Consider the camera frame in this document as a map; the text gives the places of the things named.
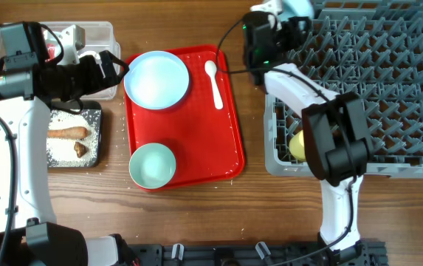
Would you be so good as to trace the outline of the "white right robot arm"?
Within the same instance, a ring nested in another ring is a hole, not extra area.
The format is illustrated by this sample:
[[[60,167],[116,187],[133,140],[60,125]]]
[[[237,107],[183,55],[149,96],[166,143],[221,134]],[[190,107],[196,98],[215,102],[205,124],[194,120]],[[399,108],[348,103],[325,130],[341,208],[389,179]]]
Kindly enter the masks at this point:
[[[325,89],[285,61],[284,52],[299,47],[309,33],[309,18],[290,18],[280,29],[277,23],[270,12],[244,15],[244,63],[256,85],[301,119],[305,160],[321,184],[320,241],[340,252],[360,241],[358,193],[373,154],[362,101],[354,92]]]

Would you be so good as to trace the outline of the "light green bowl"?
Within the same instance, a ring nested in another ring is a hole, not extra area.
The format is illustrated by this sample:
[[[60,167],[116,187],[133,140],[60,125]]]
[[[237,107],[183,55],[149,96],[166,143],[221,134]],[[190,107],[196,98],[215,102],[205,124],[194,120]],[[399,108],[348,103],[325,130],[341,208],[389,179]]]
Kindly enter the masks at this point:
[[[172,180],[175,172],[175,155],[161,143],[140,146],[129,160],[129,174],[140,188],[162,188]]]

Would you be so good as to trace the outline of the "light blue bowl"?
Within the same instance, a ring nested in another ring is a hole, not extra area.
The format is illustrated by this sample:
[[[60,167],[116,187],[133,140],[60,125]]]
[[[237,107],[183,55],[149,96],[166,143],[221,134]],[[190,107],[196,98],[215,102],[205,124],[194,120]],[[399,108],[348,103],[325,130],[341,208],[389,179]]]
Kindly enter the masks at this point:
[[[310,0],[283,0],[283,12],[278,16],[280,20],[291,17],[314,18],[314,8]]]

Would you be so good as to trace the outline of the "red candy wrapper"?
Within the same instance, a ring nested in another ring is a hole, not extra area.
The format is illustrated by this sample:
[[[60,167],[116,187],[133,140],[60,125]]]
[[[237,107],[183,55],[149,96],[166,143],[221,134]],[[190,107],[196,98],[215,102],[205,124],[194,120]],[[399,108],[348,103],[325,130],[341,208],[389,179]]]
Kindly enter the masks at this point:
[[[50,61],[53,60],[56,57],[56,55],[55,55],[56,45],[55,44],[47,44],[47,51],[48,51],[48,54],[49,54],[49,60]]]

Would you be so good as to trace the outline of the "yellow plastic cup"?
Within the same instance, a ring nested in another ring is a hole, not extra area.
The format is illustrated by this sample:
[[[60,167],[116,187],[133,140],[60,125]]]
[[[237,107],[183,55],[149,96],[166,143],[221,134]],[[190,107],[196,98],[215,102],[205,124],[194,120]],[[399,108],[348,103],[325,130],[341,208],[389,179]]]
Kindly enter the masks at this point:
[[[303,130],[289,141],[289,152],[296,160],[306,161]]]

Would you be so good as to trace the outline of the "white plastic spoon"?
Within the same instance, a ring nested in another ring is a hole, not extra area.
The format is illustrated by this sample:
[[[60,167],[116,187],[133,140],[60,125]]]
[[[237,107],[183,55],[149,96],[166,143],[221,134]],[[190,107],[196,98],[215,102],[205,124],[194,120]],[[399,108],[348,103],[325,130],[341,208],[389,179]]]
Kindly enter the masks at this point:
[[[220,95],[220,91],[216,82],[217,67],[213,61],[206,61],[204,64],[204,70],[210,78],[212,86],[213,102],[216,109],[220,110],[224,108],[223,100]]]

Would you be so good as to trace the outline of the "brown food scrap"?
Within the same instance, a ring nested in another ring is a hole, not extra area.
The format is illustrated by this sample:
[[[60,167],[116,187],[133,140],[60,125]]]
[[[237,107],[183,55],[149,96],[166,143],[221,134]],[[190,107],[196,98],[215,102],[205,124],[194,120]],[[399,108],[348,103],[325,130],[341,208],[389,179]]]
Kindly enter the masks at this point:
[[[88,149],[82,143],[75,142],[74,151],[77,155],[77,158],[81,158],[83,155],[87,153]]]

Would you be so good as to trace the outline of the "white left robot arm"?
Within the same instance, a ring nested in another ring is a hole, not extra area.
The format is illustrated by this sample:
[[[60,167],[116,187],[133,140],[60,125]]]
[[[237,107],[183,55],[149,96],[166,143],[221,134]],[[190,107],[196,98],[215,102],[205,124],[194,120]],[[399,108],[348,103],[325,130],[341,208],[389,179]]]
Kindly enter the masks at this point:
[[[54,99],[79,101],[118,85],[109,51],[76,64],[51,58],[47,26],[0,24],[0,265],[138,265],[121,235],[86,239],[59,225],[48,188],[47,135]]]

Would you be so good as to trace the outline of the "orange carrot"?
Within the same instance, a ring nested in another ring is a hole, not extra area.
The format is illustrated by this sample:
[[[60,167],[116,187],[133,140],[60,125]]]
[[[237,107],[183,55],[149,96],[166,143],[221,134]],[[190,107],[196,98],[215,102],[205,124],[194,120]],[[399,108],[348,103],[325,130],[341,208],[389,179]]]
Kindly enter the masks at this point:
[[[49,138],[61,138],[70,140],[81,140],[89,136],[89,130],[82,126],[66,129],[53,129],[47,132]]]

